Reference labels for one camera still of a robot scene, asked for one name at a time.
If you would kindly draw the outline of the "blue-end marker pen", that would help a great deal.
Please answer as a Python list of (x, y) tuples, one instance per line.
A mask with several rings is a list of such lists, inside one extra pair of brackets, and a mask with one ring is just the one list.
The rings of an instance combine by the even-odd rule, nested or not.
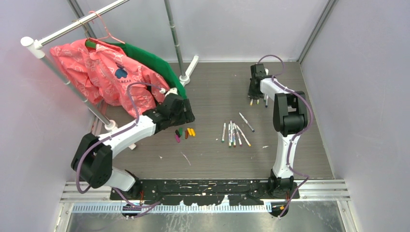
[(250, 129), (252, 132), (255, 132), (255, 129), (252, 127), (252, 125), (250, 125), (249, 121), (244, 117), (244, 115), (243, 115), (241, 112), (239, 112), (239, 115), (240, 115), (240, 117), (243, 119), (243, 121), (245, 122), (245, 124), (249, 127), (249, 129)]

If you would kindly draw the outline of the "white metal clothes rack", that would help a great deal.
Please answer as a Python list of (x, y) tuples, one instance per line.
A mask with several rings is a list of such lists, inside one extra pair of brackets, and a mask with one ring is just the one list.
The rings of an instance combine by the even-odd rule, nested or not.
[(109, 146), (113, 151), (134, 149), (136, 142), (168, 127), (194, 121), (185, 85), (198, 64), (194, 56), (177, 76), (167, 61), (122, 40), (86, 38), (57, 45), (47, 57), (45, 44), (120, 6), (117, 0), (72, 22), (59, 31), (21, 44), (42, 60), (103, 122), (106, 133), (91, 148)]

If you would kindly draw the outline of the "aluminium slotted rail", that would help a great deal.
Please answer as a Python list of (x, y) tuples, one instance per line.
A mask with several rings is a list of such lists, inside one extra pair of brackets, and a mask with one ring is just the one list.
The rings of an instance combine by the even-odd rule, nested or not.
[[(126, 210), (125, 202), (117, 203), (75, 203), (72, 213), (138, 213), (138, 210)], [(229, 205), (222, 202), (219, 205), (199, 206), (194, 203), (190, 206), (180, 203), (179, 205), (158, 205), (151, 213), (264, 213), (271, 212), (269, 204), (263, 205)]]

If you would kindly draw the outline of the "yellow pen cap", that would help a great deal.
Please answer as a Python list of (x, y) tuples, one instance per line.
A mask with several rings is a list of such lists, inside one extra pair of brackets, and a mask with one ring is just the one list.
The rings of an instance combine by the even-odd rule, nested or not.
[(192, 129), (192, 128), (190, 128), (190, 131), (191, 131), (191, 135), (192, 135), (193, 137), (195, 137), (195, 136), (196, 136), (195, 130)]

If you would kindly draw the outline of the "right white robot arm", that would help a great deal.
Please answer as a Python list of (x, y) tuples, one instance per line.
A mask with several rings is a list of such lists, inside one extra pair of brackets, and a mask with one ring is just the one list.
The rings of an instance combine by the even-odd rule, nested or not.
[(276, 160), (271, 169), (267, 188), (276, 199), (296, 187), (293, 162), (301, 132), (308, 126), (305, 93), (291, 90), (277, 78), (266, 73), (262, 63), (250, 66), (249, 98), (269, 97), (273, 100), (273, 126), (278, 134)]

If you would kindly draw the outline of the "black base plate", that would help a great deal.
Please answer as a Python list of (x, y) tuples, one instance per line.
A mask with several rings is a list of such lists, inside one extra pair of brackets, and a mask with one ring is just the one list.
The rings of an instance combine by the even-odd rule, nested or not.
[(230, 206), (262, 205), (300, 197), (297, 184), (276, 186), (271, 179), (138, 179), (128, 191), (111, 190), (111, 200), (142, 200), (151, 205), (209, 206), (227, 199)]

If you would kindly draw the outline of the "green cloth garment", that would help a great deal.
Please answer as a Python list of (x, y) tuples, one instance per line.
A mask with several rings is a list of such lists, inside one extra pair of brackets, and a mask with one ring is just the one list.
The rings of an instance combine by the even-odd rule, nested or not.
[[(89, 51), (94, 50), (96, 48), (96, 43), (96, 41), (87, 39), (85, 41), (85, 47), (87, 47)], [(129, 43), (108, 42), (107, 44), (121, 48), (124, 54), (127, 55), (129, 58), (132, 58), (138, 61), (139, 63), (145, 65), (146, 67), (150, 68), (152, 71), (155, 71), (157, 74), (163, 77), (163, 79), (166, 81), (170, 88), (175, 87), (177, 89), (178, 94), (183, 99), (188, 99), (185, 88), (182, 86), (182, 84), (179, 81), (179, 78), (177, 77), (177, 75), (175, 74), (175, 72), (173, 71), (173, 69), (167, 61), (156, 56), (155, 54), (152, 54), (141, 48), (133, 46)], [(115, 85), (112, 85), (111, 80), (105, 80), (104, 78), (101, 79), (99, 77), (99, 81), (101, 87), (98, 87), (98, 93), (101, 95), (101, 97), (104, 96), (105, 98), (104, 91), (106, 90), (113, 90), (114, 94), (118, 94), (117, 87)]]

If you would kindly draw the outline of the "pink patterned shirt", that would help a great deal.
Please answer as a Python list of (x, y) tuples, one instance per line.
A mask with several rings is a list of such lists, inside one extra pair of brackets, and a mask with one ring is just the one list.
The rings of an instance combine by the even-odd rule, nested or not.
[[(59, 70), (93, 104), (105, 101), (111, 106), (122, 106), (129, 115), (136, 117), (163, 102), (160, 89), (170, 87), (162, 76), (150, 68), (129, 58), (121, 48), (97, 42), (89, 51), (85, 39), (54, 46), (50, 55)], [(98, 93), (99, 77), (111, 80), (118, 94), (106, 90), (105, 98)]]

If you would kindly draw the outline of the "yellow marker pen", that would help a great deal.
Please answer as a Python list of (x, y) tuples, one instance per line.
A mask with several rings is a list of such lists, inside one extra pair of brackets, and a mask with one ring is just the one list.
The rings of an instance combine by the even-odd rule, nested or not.
[(247, 139), (247, 137), (245, 136), (245, 134), (243, 133), (243, 131), (240, 129), (240, 127), (236, 124), (236, 128), (238, 129), (239, 133), (242, 135), (242, 137), (244, 138), (246, 144), (251, 147), (251, 143), (249, 142), (249, 140)]

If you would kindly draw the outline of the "green-end marker pen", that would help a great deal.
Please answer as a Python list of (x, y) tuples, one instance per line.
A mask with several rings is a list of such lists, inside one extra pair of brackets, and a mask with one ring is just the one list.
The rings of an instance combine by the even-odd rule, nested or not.
[(226, 122), (223, 123), (222, 134), (221, 134), (221, 142), (225, 142), (225, 134), (226, 134)]

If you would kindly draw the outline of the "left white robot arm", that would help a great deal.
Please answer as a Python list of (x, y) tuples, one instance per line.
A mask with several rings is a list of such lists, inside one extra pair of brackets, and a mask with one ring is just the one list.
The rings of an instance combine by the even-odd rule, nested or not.
[(149, 109), (138, 119), (119, 129), (96, 136), (83, 136), (71, 162), (76, 180), (83, 179), (91, 188), (109, 186), (121, 190), (130, 200), (139, 197), (141, 186), (130, 172), (113, 167), (113, 159), (132, 144), (169, 127), (191, 123), (195, 116), (189, 99), (170, 93), (164, 102)]

